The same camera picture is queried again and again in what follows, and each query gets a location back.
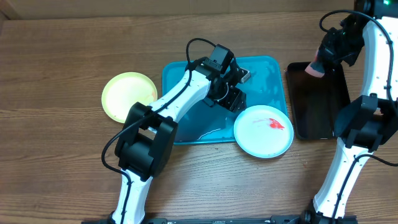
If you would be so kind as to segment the light blue plate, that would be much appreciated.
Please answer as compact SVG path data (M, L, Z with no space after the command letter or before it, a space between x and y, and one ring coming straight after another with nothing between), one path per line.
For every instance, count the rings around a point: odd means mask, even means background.
M251 106L240 113L234 122L233 133L243 151L263 159L282 155L294 139L288 116L266 105Z

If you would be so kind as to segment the yellow plate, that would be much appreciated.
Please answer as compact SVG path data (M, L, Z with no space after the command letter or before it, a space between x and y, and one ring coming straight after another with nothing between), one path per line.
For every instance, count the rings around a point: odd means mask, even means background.
M104 112L114 121L125 123L131 106L137 102L147 106L157 99L153 81L137 72L125 72L113 77L101 95Z

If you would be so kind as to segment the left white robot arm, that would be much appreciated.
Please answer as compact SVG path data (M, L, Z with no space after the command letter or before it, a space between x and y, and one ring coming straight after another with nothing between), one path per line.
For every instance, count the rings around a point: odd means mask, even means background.
M108 223L142 223L150 183L169 160L178 122L205 98L231 112L243 110L246 95L236 85L250 77L235 58L199 58L188 62L182 79L162 98L131 107L123 129L110 140L116 143L115 172L122 175L122 184Z

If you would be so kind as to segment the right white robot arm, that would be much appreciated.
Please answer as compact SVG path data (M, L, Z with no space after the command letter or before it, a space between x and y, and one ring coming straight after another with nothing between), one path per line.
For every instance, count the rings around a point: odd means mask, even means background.
M374 151L397 132L397 1L355 1L341 28L325 29L315 60L305 69L322 77L365 51L361 95L338 112L336 152L326 179L301 223L356 223L345 217L355 182Z

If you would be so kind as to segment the pink sponge black scourer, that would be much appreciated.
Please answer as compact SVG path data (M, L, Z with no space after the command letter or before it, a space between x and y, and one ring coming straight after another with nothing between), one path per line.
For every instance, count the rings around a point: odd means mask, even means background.
M325 75L325 68L322 59L318 56L318 50L315 52L315 58L306 67L305 72L317 78L321 78Z

